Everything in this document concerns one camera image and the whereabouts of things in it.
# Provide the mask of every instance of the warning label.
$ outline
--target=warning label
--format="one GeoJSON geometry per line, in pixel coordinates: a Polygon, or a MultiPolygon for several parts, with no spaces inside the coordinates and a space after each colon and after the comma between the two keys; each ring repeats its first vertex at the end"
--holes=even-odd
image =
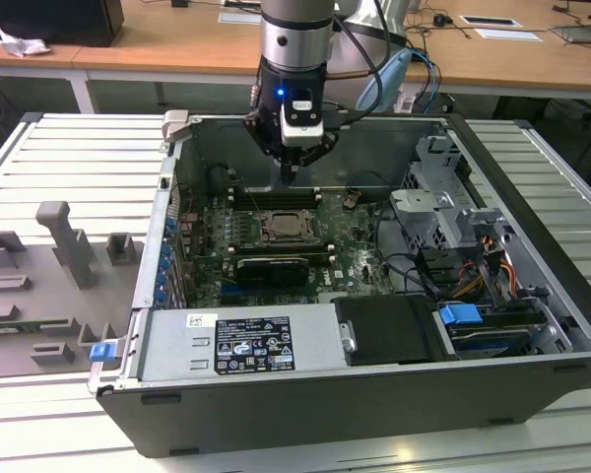
{"type": "Polygon", "coordinates": [[[288,317],[217,320],[215,372],[281,372],[296,369],[288,317]]]}

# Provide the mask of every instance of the crumpled paper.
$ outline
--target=crumpled paper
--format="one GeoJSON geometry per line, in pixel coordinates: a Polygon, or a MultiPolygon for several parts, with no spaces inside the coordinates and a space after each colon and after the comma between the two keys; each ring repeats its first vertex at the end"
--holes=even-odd
{"type": "Polygon", "coordinates": [[[50,52],[50,48],[41,39],[21,39],[20,37],[6,34],[0,28],[0,45],[9,54],[24,57],[25,54],[44,54],[50,52]]]}

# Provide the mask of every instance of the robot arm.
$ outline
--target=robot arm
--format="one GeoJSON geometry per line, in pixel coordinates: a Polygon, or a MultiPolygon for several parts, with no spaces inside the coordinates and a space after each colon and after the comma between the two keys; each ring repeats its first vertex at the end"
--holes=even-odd
{"type": "Polygon", "coordinates": [[[283,183],[293,182],[299,167],[330,153],[339,139],[329,130],[341,125],[325,126],[322,116],[327,81],[342,79],[327,88],[332,99],[348,96],[355,103],[368,76],[376,74],[382,93],[377,71],[390,58],[391,49],[405,45],[408,1],[360,0],[357,11],[342,24],[350,36],[333,38],[338,59],[330,66],[335,0],[261,1],[262,57],[252,91],[253,109],[244,124],[261,151],[280,164],[283,183]],[[380,62],[376,72],[371,60],[365,64],[364,54],[380,62]]]}
{"type": "Polygon", "coordinates": [[[260,89],[245,127],[291,183],[300,166],[330,152],[322,102],[330,56],[334,0],[263,0],[260,89]]]}

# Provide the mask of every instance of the motherboard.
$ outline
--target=motherboard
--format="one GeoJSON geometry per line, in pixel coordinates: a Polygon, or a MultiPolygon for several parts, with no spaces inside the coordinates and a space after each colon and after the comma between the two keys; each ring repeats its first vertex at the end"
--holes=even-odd
{"type": "Polygon", "coordinates": [[[245,192],[181,217],[189,307],[330,303],[392,294],[374,245],[378,204],[346,191],[245,192]]]}

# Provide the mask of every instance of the desk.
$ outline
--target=desk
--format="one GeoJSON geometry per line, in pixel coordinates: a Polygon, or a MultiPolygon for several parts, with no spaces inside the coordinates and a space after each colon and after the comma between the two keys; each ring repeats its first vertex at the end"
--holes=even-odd
{"type": "MultiPolygon", "coordinates": [[[[525,29],[545,30],[573,20],[552,11],[553,0],[431,0],[446,8],[458,26],[458,15],[514,18],[525,29]]],[[[191,5],[172,9],[168,2],[123,0],[125,24],[109,48],[52,45],[47,56],[18,59],[0,50],[0,76],[61,78],[70,81],[81,112],[94,112],[88,81],[118,80],[251,85],[260,57],[260,28],[218,23],[217,6],[191,5]]],[[[591,5],[571,3],[586,22],[591,5]]],[[[432,12],[424,11],[430,22],[432,12]]],[[[406,23],[421,21],[408,16],[406,23]]],[[[543,42],[482,39],[467,30],[433,31],[427,39],[431,58],[442,70],[440,90],[455,94],[526,96],[591,100],[591,48],[565,46],[544,32],[543,42]]],[[[417,34],[410,34],[415,46],[417,34]]],[[[421,64],[412,64],[408,83],[427,78],[421,64]]]]}

